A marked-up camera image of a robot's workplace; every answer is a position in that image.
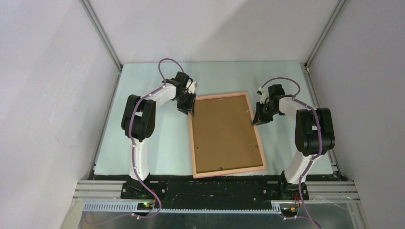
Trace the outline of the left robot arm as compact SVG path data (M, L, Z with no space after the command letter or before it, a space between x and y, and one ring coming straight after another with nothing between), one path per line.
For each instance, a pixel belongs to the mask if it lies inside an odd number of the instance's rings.
M148 143L155 130L156 110L168 101L177 103L177 110L194 116L197 82L184 72L177 72L175 78L164 79L152 92L144 95L130 95L124 109L121 128L131 143L131 168L129 176L137 180L132 192L138 198L147 198L151 186L144 180L149 176Z

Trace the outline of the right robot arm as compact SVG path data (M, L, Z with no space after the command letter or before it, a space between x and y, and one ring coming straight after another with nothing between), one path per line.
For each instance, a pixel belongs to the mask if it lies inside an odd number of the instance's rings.
M314 163L335 146L331 111L304 103L294 95L287 95L280 84L274 84L265 91L257 91L260 100L256 102L252 125L262 125L274 120L275 115L288 115L295 121L296 153L284 170L278 182L278 194L291 199L297 189L302 188L306 176Z

